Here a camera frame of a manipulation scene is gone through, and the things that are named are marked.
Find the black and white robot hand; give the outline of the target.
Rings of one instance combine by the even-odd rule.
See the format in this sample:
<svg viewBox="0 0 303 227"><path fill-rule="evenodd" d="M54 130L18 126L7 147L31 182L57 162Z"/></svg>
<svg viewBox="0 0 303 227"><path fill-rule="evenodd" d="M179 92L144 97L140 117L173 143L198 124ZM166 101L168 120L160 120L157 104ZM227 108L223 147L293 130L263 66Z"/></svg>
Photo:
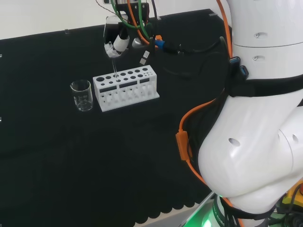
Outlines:
<svg viewBox="0 0 303 227"><path fill-rule="evenodd" d="M156 10L153 0L105 0L104 3L111 5L114 13L106 18L103 33L109 58L119 58L129 48L157 47L157 19L150 19L150 5Z"/></svg>

